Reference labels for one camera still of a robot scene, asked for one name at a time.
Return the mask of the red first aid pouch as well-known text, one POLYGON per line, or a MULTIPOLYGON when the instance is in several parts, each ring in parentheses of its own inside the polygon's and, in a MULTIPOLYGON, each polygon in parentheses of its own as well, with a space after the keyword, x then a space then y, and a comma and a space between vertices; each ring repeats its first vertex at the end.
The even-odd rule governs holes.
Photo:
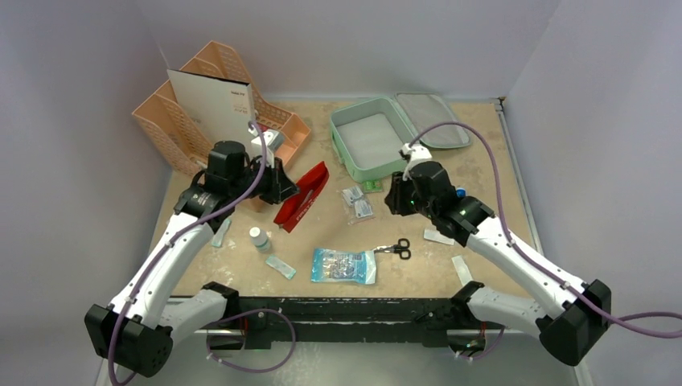
POLYGON ((319 162, 308 170, 297 182, 299 192, 287 199, 276 214, 273 222, 282 230, 291 233, 310 210, 330 177, 325 162, 319 162))

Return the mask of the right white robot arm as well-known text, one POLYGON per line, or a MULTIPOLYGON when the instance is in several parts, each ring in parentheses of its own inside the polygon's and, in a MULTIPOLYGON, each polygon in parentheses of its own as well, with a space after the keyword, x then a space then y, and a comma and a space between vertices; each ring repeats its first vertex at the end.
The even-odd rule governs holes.
POLYGON ((458 196, 438 162, 416 165, 391 176, 385 203, 393 215, 420 214, 462 247, 492 262, 528 294, 502 294, 480 282, 459 290, 451 315, 463 327, 477 321, 509 326, 539 339, 565 365, 577 366, 610 324, 611 290, 600 280, 587 283, 559 268, 513 234, 501 216, 473 196, 458 196))

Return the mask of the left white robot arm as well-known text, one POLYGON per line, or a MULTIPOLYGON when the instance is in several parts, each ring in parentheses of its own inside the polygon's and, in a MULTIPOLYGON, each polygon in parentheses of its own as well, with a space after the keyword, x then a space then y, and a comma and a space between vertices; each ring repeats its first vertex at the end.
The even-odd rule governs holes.
POLYGON ((252 144, 257 151, 253 158, 239 142, 214 145, 207 168, 179 196, 166 230, 142 267, 108 305, 87 311, 88 335, 107 361, 111 384, 126 385, 136 375, 154 376, 176 343, 206 325, 228 329, 270 312, 242 310, 238 291, 214 281, 185 302, 168 302, 189 264, 241 201, 258 197, 276 204, 298 193, 267 140, 259 136, 252 144))

